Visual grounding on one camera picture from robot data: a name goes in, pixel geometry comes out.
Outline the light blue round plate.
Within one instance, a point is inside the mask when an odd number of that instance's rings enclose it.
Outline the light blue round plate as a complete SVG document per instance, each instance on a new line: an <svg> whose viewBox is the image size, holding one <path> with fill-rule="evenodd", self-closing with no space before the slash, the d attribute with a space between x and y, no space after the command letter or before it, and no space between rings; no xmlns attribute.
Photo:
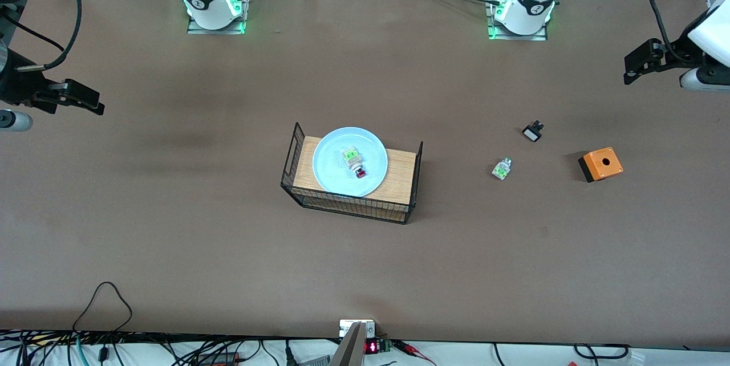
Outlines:
<svg viewBox="0 0 730 366"><path fill-rule="evenodd" d="M347 168L342 151L354 146L362 156L367 175L360 179ZM342 127L329 132L314 150L313 173L327 192L350 197L365 197L385 181L388 153L378 136L359 127Z"/></svg>

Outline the beige slanted strip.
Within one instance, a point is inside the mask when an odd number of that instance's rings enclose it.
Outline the beige slanted strip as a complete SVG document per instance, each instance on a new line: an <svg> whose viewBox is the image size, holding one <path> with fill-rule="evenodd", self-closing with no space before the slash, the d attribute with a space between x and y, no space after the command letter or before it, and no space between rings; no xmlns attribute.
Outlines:
<svg viewBox="0 0 730 366"><path fill-rule="evenodd" d="M367 322L352 322L328 366L363 366L363 351L367 342Z"/></svg>

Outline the orange button enclosure box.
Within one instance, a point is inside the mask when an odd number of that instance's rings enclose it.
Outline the orange button enclosure box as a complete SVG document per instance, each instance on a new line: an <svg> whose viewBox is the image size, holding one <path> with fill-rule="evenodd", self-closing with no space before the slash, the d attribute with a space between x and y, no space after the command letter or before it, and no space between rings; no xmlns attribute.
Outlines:
<svg viewBox="0 0 730 366"><path fill-rule="evenodd" d="M587 152L577 162L587 182L603 181L624 172L612 147Z"/></svg>

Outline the black power adapter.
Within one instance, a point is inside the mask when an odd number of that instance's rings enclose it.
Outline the black power adapter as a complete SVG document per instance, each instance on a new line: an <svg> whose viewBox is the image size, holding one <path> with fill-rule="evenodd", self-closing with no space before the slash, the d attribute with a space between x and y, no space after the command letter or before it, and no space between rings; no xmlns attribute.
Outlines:
<svg viewBox="0 0 730 366"><path fill-rule="evenodd" d="M238 352L225 351L200 355L195 366L239 366L242 359Z"/></svg>

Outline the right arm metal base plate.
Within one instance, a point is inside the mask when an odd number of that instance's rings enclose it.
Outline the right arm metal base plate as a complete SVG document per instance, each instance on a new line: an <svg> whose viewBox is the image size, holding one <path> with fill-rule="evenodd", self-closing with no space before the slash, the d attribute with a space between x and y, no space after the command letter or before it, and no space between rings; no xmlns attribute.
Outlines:
<svg viewBox="0 0 730 366"><path fill-rule="evenodd" d="M194 13L187 10L189 15L188 34L244 34L247 28L250 0L215 0L211 5L217 14L212 23L215 29L201 26L195 19Z"/></svg>

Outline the red clip lead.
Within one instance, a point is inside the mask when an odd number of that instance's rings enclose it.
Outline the red clip lead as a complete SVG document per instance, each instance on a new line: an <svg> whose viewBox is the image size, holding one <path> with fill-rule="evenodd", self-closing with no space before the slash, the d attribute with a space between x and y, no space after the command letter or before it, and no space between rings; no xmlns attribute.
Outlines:
<svg viewBox="0 0 730 366"><path fill-rule="evenodd" d="M405 355L412 356L412 357L415 357L417 359L422 359L423 361L427 361L432 366L438 366L438 364L436 364L432 359L428 358L428 356L423 355L414 346L412 346L412 345L410 345L408 343L405 343L404 341L401 341L401 340L394 340L393 339L393 340L390 340L390 341L391 341L392 346L394 348L396 348L396 350L401 351Z"/></svg>

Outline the small metal bracket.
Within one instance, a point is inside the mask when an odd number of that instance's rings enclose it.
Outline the small metal bracket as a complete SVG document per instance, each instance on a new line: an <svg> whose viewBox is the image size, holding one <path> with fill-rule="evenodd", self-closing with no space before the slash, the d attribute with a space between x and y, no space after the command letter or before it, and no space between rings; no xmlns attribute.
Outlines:
<svg viewBox="0 0 730 366"><path fill-rule="evenodd" d="M355 323L365 325L367 339L376 338L376 323L372 319L341 319L339 321L339 337L344 337Z"/></svg>

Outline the red push button switch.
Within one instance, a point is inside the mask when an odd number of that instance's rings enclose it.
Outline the red push button switch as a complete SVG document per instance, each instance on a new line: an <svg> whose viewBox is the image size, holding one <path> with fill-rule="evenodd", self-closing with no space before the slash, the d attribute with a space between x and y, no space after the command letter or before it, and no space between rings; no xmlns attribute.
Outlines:
<svg viewBox="0 0 730 366"><path fill-rule="evenodd" d="M362 156L360 155L356 147L351 146L343 150L342 158L347 165L347 168L352 171L357 179L360 179L367 175L367 171L365 171L365 168L363 166Z"/></svg>

